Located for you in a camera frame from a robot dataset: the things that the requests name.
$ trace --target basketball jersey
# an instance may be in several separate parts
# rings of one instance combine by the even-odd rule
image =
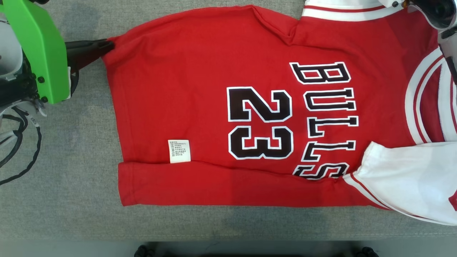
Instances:
[[[111,38],[122,204],[388,209],[350,176],[369,144],[457,138],[436,39],[419,12],[353,0],[307,1],[299,21],[197,9]]]

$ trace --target black cable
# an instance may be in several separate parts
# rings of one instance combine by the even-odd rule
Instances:
[[[16,154],[17,150],[19,149],[19,147],[21,146],[21,142],[22,142],[22,132],[24,132],[24,130],[27,128],[27,125],[28,125],[28,121],[27,121],[27,116],[29,115],[28,113],[16,108],[16,107],[13,107],[12,108],[22,119],[23,121],[20,122],[20,125],[19,125],[19,130],[15,130],[15,135],[17,136],[17,141],[16,141],[16,144],[13,148],[13,150],[10,152],[13,153],[12,156],[14,156],[14,154]],[[8,115],[7,118],[10,118],[10,119],[13,119],[13,120],[18,120],[19,118],[18,117],[14,117],[12,115]],[[35,153],[33,154],[33,158],[32,158],[32,161],[27,165],[27,168],[25,168],[25,170],[21,171],[19,174],[17,175],[14,175],[14,176],[11,176],[5,180],[2,180],[0,181],[0,186],[3,185],[3,184],[6,184],[6,183],[9,183],[15,179],[18,179],[20,177],[22,177],[23,175],[25,175],[27,172],[30,171],[30,169],[33,167],[33,165],[35,164],[35,162],[37,161],[37,158],[38,158],[38,154],[40,153],[40,149],[41,149],[41,140],[42,140],[42,135],[41,135],[41,130],[40,130],[40,127],[36,127],[37,129],[37,133],[38,133],[38,142],[37,142],[37,150],[35,151]]]
[[[11,138],[11,137],[9,136],[9,137],[3,139],[3,140],[0,142],[0,145],[3,144],[4,142],[6,142],[6,141],[7,141],[8,139],[10,139],[10,138]]]
[[[13,156],[17,153],[19,150],[19,147],[21,146],[22,143],[22,132],[25,130],[25,123],[22,119],[15,117],[13,115],[5,114],[3,115],[3,118],[5,119],[10,119],[19,122],[19,128],[18,130],[13,130],[13,133],[17,137],[16,143],[14,144],[13,149],[11,149],[11,152],[3,159],[0,161],[0,168],[5,165],[7,162],[13,158]]]

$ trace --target white robot part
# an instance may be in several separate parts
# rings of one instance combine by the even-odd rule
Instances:
[[[22,48],[11,26],[0,20],[0,79],[14,80],[22,67]]]
[[[379,0],[379,2],[385,7],[396,7],[402,4],[404,1],[397,1],[397,0]]]
[[[441,0],[424,4],[422,0],[409,2],[408,11],[420,11],[428,23],[438,31],[441,47],[454,81],[457,81],[457,0]]]

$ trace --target black wheel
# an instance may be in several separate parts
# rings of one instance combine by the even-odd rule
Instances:
[[[379,257],[373,250],[373,248],[370,247],[364,247],[362,248],[362,252],[367,255],[368,257]]]
[[[47,4],[49,0],[30,0],[31,2],[37,2],[41,5]]]
[[[148,249],[146,246],[140,246],[138,247],[138,250],[135,252],[135,255],[133,257],[146,257],[148,254]]]

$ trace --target white sleeve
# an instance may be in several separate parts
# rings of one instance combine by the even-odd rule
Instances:
[[[344,179],[405,215],[457,225],[457,142],[393,149],[372,142],[359,169]]]

